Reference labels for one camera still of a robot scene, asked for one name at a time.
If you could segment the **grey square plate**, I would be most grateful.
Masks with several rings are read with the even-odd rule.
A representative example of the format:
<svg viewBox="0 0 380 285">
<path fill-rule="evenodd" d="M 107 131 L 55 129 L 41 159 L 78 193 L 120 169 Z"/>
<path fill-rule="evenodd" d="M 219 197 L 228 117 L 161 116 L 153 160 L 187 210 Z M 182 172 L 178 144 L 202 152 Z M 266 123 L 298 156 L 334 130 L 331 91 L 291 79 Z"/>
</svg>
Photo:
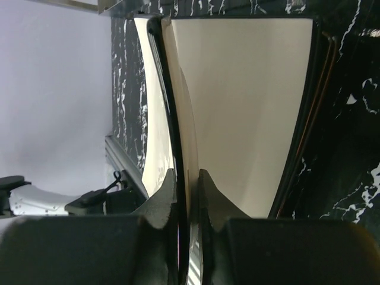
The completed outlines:
<svg viewBox="0 0 380 285">
<path fill-rule="evenodd" d="M 312 18 L 177 18 L 197 138 L 199 204 L 269 217 L 307 96 Z"/>
</svg>

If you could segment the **cream square plate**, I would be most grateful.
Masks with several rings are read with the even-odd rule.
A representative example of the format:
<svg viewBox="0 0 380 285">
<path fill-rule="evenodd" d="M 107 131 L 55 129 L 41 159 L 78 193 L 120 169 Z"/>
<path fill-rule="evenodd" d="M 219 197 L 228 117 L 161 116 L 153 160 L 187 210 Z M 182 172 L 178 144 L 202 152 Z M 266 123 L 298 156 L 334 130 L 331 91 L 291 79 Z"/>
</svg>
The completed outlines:
<svg viewBox="0 0 380 285">
<path fill-rule="evenodd" d="M 158 193 L 163 176 L 173 171 L 177 205 L 178 283 L 188 281 L 189 257 L 197 237 L 197 139 L 191 98 L 175 37 L 175 22 L 158 14 L 134 16 L 145 68 L 148 134 L 142 183 Z"/>
</svg>

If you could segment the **steel two-tier dish rack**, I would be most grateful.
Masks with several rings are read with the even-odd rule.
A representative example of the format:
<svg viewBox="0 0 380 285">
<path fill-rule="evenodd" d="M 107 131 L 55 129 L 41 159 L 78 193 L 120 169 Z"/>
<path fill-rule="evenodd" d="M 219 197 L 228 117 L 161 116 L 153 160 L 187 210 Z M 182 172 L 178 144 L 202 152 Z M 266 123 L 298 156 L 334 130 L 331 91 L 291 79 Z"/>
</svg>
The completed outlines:
<svg viewBox="0 0 380 285">
<path fill-rule="evenodd" d="M 112 18 L 127 18 L 141 12 L 143 8 L 151 3 L 148 0 L 121 0 L 121 1 L 101 1 L 97 4 L 89 4 L 83 1 L 40 1 L 44 4 L 54 5 L 60 8 L 90 12 L 97 15 Z"/>
</svg>

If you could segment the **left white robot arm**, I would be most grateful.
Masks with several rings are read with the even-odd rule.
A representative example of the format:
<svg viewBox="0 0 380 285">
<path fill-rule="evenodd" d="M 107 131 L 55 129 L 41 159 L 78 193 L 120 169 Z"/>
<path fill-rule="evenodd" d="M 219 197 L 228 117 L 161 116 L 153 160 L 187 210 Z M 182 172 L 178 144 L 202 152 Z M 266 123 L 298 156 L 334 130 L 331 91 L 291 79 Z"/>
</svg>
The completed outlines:
<svg viewBox="0 0 380 285">
<path fill-rule="evenodd" d="M 107 187 L 79 196 L 44 191 L 24 176 L 1 178 L 1 218 L 16 216 L 87 216 L 129 214 L 143 202 L 134 184 L 119 171 Z"/>
</svg>

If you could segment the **black marble pattern mat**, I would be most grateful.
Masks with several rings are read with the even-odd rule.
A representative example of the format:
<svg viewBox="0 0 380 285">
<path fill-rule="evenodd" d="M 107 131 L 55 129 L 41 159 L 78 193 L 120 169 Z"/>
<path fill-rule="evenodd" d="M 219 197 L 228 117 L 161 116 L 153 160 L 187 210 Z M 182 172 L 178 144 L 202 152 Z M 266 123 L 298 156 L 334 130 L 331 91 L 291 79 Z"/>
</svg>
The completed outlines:
<svg viewBox="0 0 380 285">
<path fill-rule="evenodd" d="M 317 15 L 338 40 L 331 113 L 319 167 L 291 216 L 379 224 L 378 1 L 152 1 L 143 12 L 173 17 Z M 113 18 L 113 135 L 140 170 L 148 110 L 143 58 L 132 20 Z"/>
</svg>

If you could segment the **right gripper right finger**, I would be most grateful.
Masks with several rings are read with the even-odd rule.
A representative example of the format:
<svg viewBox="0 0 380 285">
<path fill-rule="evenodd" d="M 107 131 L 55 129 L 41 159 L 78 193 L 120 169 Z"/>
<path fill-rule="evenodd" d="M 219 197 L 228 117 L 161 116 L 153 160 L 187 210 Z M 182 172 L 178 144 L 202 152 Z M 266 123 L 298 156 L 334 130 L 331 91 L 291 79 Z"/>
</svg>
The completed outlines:
<svg viewBox="0 0 380 285">
<path fill-rule="evenodd" d="M 202 169 L 202 284 L 378 284 L 379 246 L 343 221 L 250 218 Z"/>
</svg>

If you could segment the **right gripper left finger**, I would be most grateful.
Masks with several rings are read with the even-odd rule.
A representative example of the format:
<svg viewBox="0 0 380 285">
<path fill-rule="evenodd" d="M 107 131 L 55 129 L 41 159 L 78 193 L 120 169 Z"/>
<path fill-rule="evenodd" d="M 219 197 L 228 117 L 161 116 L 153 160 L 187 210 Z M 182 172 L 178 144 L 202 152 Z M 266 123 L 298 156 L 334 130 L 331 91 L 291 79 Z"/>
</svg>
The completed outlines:
<svg viewBox="0 0 380 285">
<path fill-rule="evenodd" d="M 1 235 L 2 284 L 177 284 L 176 178 L 132 214 L 26 216 Z"/>
</svg>

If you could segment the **floral square plate dark rim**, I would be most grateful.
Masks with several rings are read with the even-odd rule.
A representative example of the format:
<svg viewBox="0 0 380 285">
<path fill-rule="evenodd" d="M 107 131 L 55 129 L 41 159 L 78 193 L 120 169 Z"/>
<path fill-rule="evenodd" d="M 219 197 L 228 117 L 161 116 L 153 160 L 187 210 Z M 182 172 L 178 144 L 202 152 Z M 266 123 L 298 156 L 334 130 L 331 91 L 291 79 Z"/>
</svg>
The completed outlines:
<svg viewBox="0 0 380 285">
<path fill-rule="evenodd" d="M 327 128 L 326 127 L 327 122 L 330 120 L 330 116 L 331 116 L 330 113 L 331 113 L 331 109 L 332 109 L 332 107 L 331 107 L 331 101 L 332 100 L 330 99 L 330 95 L 333 94 L 333 92 L 331 90 L 334 88 L 334 83 L 332 81 L 334 79 L 335 65 L 334 65 L 334 69 L 333 69 L 332 74 L 331 74 L 331 81 L 329 84 L 329 88 L 328 88 L 328 91 L 326 93 L 325 104 L 324 104 L 324 107 L 322 109 L 322 115 L 323 115 L 324 121 L 321 124 L 321 127 L 319 129 L 319 133 L 315 137 L 315 140 L 314 140 L 315 143 L 313 144 L 311 150 L 308 151 L 308 155 L 303 160 L 302 167 L 306 167 L 306 168 L 305 168 L 305 171 L 302 173 L 302 177 L 297 181 L 297 188 L 299 190 L 301 190 L 301 193 L 300 193 L 299 199 L 297 200 L 297 205 L 292 210 L 292 212 L 295 209 L 297 209 L 297 207 L 299 206 L 300 201 L 302 200 L 302 197 L 307 192 L 306 183 L 309 182 L 309 180 L 311 180 L 311 177 L 313 176 L 312 173 L 311 174 L 306 173 L 307 168 L 308 167 L 317 168 L 317 167 L 319 167 L 319 165 L 321 164 L 321 161 L 322 161 L 321 151 L 323 149 L 323 143 L 325 141 L 325 138 L 324 138 L 325 137 L 325 129 Z"/>
</svg>

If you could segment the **aluminium mounting rail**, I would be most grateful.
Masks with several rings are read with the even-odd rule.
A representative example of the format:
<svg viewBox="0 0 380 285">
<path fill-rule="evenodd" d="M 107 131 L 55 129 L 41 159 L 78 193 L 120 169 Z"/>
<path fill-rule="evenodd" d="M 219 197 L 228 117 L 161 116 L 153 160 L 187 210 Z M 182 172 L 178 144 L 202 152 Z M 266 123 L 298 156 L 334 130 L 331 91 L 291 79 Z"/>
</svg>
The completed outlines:
<svg viewBox="0 0 380 285">
<path fill-rule="evenodd" d="M 105 136 L 105 152 L 110 165 L 117 171 L 126 172 L 124 176 L 128 178 L 130 184 L 133 184 L 139 195 L 146 201 L 148 193 L 142 182 L 143 172 L 111 135 Z"/>
</svg>

